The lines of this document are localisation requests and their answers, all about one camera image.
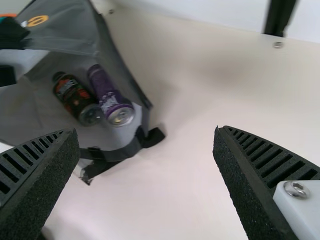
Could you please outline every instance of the gray fabric bag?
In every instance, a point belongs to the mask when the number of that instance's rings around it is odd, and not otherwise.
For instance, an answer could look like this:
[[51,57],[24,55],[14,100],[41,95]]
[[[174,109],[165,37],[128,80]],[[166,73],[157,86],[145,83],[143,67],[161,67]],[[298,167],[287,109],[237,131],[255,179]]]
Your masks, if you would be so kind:
[[[103,160],[89,179],[160,142],[164,135],[149,131],[152,104],[119,55],[108,27],[89,0],[34,0],[15,19],[30,34],[26,50],[0,50],[0,64],[14,66],[17,84],[0,88],[0,140],[19,145],[65,128],[76,128],[82,159]],[[33,67],[26,67],[36,61]],[[82,126],[53,95],[52,76],[75,75],[88,88],[87,69],[99,63],[121,94],[132,101],[133,121],[112,127],[105,121]]]

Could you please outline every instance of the bag strap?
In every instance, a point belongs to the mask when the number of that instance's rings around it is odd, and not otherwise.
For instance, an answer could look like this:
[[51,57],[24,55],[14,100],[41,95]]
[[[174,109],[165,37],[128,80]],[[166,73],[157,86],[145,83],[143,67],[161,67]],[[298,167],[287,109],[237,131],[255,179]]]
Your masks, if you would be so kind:
[[123,160],[133,157],[141,149],[158,144],[165,137],[158,127],[150,130],[148,136],[145,137],[142,127],[139,126],[133,140],[122,148],[112,151],[104,151],[98,147],[80,148],[80,158],[93,160],[93,164],[84,168],[85,178],[88,180],[94,178]]
[[26,41],[22,41],[30,33],[20,26],[13,17],[0,18],[0,49],[25,49]]

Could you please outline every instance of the beverage can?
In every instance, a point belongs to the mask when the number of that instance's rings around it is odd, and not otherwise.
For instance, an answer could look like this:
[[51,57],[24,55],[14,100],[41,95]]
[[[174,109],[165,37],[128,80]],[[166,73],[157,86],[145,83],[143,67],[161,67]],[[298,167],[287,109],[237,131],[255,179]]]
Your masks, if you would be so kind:
[[130,124],[135,116],[134,106],[115,88],[105,70],[95,64],[87,74],[107,121],[114,127]]
[[101,120],[97,99],[74,75],[59,71],[53,75],[52,80],[55,82],[53,94],[83,126],[92,126]]

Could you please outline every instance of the purple can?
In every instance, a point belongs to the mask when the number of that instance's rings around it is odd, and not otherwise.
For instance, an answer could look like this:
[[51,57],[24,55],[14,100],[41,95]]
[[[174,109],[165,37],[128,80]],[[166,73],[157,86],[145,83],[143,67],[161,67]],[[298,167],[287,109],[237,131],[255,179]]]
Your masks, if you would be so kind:
[[114,127],[131,123],[135,116],[134,106],[114,87],[105,70],[95,64],[88,69],[87,75],[107,121]]

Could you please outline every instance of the metal screw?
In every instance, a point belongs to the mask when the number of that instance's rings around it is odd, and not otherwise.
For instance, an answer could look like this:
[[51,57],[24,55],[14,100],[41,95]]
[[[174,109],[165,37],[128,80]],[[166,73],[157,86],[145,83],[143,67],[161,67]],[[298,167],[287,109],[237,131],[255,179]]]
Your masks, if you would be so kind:
[[307,199],[310,197],[310,190],[297,181],[286,181],[283,188],[287,194],[297,199]]
[[275,43],[273,43],[273,47],[275,49],[281,49],[284,46],[284,43],[282,41],[276,41]]

